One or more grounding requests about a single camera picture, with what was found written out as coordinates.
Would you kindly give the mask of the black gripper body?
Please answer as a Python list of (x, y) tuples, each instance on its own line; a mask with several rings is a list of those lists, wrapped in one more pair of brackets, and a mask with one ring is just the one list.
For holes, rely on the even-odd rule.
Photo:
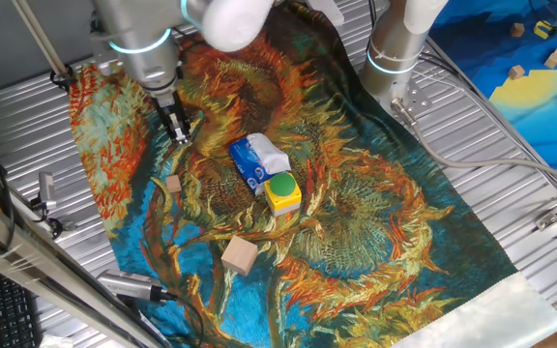
[(161, 121), (165, 125), (184, 125), (188, 117), (178, 94), (163, 94), (154, 98)]

